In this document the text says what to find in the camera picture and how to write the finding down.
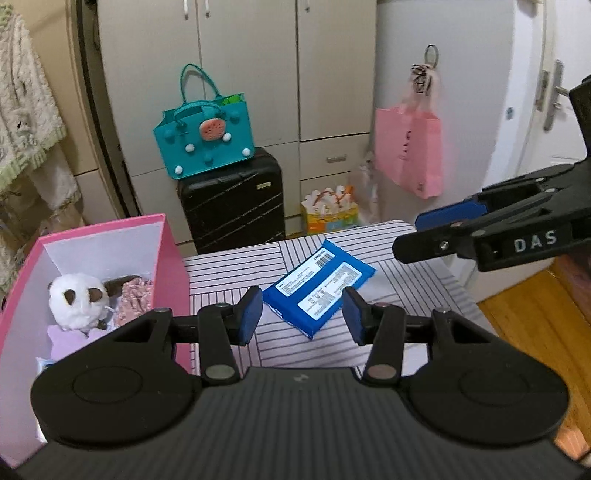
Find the blue wet wipes pack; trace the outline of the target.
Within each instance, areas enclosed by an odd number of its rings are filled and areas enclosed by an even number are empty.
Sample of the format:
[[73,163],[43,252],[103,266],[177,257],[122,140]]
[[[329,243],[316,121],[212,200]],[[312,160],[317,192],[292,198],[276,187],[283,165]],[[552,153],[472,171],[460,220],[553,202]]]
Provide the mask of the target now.
[[329,240],[313,255],[263,291],[263,301],[308,338],[342,307],[342,291],[359,289],[376,269]]

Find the pink floral cloth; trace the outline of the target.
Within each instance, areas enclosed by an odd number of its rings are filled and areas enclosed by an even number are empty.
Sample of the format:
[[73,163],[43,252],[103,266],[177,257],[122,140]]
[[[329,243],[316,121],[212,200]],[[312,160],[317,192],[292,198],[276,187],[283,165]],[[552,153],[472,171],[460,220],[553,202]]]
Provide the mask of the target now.
[[121,327],[148,312],[151,309],[152,294],[151,280],[134,278],[124,283],[115,310],[114,326]]

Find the white brown plush ball toy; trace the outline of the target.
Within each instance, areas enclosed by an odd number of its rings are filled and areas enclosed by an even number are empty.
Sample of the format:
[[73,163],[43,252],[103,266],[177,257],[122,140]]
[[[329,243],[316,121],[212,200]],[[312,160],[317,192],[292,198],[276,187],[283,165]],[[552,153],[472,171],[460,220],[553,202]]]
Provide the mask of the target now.
[[88,333],[106,317],[109,297],[97,278],[82,274],[66,274],[48,286],[49,309],[56,324],[64,331]]

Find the purple plush toy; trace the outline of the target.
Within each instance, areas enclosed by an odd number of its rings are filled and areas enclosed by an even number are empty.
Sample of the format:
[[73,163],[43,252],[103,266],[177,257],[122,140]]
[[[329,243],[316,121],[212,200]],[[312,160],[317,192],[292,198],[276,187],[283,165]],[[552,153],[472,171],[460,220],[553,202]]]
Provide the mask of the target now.
[[46,332],[51,343],[50,359],[57,362],[106,336],[110,330],[92,328],[84,333],[80,330],[64,331],[58,325],[50,325]]

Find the white soft cotton tissue pack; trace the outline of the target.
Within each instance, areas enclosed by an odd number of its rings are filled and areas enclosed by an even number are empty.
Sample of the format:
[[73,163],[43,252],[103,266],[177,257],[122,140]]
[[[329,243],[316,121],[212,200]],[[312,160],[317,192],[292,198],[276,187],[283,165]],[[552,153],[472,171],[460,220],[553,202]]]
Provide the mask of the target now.
[[52,366],[55,363],[55,361],[52,359],[44,359],[40,357],[37,357],[36,361],[38,375],[42,374],[45,370],[47,370],[50,366]]

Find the striped table cloth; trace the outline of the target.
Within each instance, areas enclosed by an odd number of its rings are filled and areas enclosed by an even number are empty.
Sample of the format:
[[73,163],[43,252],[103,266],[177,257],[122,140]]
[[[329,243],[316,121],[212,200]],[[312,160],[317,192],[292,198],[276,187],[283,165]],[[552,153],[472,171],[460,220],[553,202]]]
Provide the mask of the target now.
[[369,303],[394,304],[414,316],[438,307],[492,328],[475,301],[440,260],[404,265],[392,253],[397,237],[413,232],[389,221],[342,232],[304,236],[242,249],[199,254],[184,261],[193,312],[235,304],[250,286],[270,288],[317,328],[307,336],[263,307],[252,340],[233,348],[239,372],[250,367],[353,367],[362,370],[369,347],[356,345],[341,311],[342,289],[356,285]]

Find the pink hanging shopping bag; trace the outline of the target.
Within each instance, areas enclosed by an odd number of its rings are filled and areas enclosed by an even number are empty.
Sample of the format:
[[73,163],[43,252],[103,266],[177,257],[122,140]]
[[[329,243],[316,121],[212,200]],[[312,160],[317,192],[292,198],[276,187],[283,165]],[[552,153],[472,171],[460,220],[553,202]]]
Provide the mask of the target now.
[[377,169],[424,200],[443,192],[442,122],[436,112],[439,83],[433,66],[414,65],[402,100],[377,109],[375,117]]

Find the pink cardboard storage box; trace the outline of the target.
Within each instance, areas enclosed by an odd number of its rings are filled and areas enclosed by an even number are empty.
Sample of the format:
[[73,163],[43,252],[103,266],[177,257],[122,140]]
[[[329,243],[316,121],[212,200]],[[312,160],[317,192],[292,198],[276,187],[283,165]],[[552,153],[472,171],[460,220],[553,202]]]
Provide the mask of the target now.
[[100,337],[127,278],[152,288],[149,307],[186,315],[189,277],[162,214],[44,236],[25,260],[1,312],[1,457],[22,463],[42,444],[29,400],[39,363]]

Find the black suitcase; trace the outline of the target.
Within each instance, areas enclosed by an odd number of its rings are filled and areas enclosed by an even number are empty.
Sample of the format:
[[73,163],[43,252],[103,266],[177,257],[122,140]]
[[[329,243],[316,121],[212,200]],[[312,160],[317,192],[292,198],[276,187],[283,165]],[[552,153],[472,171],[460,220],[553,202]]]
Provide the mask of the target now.
[[179,180],[177,194],[198,254],[286,238],[283,175],[263,148],[245,161]]

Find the teal felt handbag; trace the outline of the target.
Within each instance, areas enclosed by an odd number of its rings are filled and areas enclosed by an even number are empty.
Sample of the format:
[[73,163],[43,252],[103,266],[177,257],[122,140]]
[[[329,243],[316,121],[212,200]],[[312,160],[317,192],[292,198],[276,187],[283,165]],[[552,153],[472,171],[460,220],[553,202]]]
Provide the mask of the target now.
[[[194,72],[213,90],[211,100],[189,101],[184,77]],[[256,153],[245,95],[221,94],[214,80],[193,63],[179,76],[182,104],[163,112],[153,129],[168,176],[181,180],[252,158]]]

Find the white door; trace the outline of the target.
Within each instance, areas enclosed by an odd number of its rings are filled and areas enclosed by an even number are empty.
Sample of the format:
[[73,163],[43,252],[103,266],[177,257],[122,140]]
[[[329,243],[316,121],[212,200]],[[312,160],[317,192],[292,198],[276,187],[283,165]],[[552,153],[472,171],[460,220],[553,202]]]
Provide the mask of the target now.
[[575,163],[586,156],[569,91],[590,74],[590,3],[519,1],[516,43],[527,64],[523,100],[527,129],[517,172]]

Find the beige three-door wardrobe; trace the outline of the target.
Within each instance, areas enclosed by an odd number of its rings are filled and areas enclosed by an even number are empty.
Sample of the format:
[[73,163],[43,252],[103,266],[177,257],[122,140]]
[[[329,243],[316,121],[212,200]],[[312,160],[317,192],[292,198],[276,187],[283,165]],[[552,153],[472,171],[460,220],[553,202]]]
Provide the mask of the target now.
[[377,43],[373,1],[100,1],[114,123],[142,213],[192,238],[178,182],[233,145],[283,172],[283,218],[346,181],[370,148]]

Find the cream fluffy cardigan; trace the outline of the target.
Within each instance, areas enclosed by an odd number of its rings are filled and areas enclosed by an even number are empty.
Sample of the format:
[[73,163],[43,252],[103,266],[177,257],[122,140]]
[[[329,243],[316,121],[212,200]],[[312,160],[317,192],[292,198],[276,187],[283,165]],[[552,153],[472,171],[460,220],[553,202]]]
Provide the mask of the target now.
[[50,210],[80,199],[67,161],[51,153],[67,136],[22,15],[1,5],[1,193],[29,178]]

